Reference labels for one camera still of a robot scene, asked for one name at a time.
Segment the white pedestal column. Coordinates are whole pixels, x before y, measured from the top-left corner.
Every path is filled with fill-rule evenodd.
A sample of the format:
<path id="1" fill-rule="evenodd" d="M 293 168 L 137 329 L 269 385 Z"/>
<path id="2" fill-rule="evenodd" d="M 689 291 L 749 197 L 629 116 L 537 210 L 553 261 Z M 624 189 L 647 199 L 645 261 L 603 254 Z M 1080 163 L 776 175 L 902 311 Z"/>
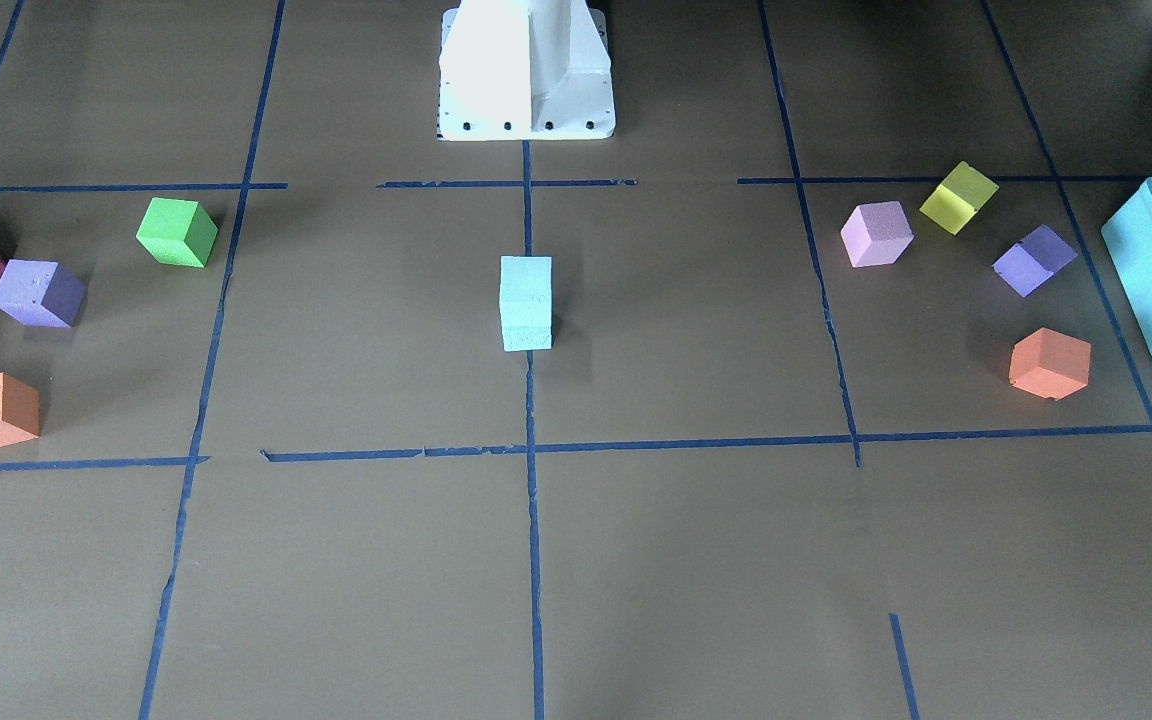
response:
<path id="1" fill-rule="evenodd" d="M 462 1 L 444 13 L 442 141 L 602 141 L 616 129 L 608 24 L 586 1 Z"/>

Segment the yellow foam block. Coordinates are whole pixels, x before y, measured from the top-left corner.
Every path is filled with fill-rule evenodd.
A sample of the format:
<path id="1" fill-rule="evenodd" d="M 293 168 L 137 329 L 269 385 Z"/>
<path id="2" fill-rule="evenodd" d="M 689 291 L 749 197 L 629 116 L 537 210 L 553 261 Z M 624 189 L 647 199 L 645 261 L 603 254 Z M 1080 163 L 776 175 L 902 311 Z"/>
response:
<path id="1" fill-rule="evenodd" d="M 957 234 L 996 195 L 998 184 L 967 161 L 960 161 L 934 187 L 920 213 L 950 234 Z"/>

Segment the light blue block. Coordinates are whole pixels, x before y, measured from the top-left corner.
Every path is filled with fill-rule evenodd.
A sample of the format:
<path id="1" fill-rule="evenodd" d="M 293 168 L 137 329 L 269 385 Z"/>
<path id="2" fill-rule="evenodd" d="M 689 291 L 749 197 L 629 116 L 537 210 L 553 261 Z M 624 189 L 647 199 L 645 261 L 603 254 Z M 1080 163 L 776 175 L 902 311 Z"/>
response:
<path id="1" fill-rule="evenodd" d="M 554 314 L 540 306 L 500 306 L 500 333 L 506 353 L 548 350 L 553 346 Z"/>
<path id="2" fill-rule="evenodd" d="M 499 309 L 507 323 L 541 323 L 552 314 L 552 258 L 502 256 Z"/>

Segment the green foam block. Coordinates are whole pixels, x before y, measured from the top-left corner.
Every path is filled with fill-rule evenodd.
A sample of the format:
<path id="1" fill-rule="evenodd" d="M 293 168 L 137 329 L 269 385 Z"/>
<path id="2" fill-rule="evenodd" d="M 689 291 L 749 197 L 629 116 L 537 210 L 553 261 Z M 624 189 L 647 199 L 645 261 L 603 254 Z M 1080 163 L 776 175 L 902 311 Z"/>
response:
<path id="1" fill-rule="evenodd" d="M 218 227 L 200 202 L 154 197 L 134 237 L 161 264 L 204 268 Z"/>

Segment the pink foam block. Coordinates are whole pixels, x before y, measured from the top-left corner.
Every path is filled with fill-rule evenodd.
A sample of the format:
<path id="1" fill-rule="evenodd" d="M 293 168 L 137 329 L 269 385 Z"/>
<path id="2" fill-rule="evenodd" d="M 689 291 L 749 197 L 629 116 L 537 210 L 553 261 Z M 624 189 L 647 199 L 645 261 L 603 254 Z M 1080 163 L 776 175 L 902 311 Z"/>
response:
<path id="1" fill-rule="evenodd" d="M 840 232 L 852 268 L 895 263 L 914 242 L 914 228 L 900 200 L 856 205 Z"/>

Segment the purple foam block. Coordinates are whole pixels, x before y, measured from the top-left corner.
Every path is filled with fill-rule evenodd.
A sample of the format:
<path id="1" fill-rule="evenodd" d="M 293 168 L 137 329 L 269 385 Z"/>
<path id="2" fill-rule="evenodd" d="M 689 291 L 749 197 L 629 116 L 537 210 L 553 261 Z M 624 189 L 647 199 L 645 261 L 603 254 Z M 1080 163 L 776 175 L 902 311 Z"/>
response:
<path id="1" fill-rule="evenodd" d="M 1043 223 L 1009 247 L 992 264 L 992 270 L 1025 300 L 1076 258 L 1078 252 L 1074 247 Z"/>
<path id="2" fill-rule="evenodd" d="M 12 259 L 0 275 L 0 310 L 22 325 L 71 328 L 86 286 L 59 263 Z"/>

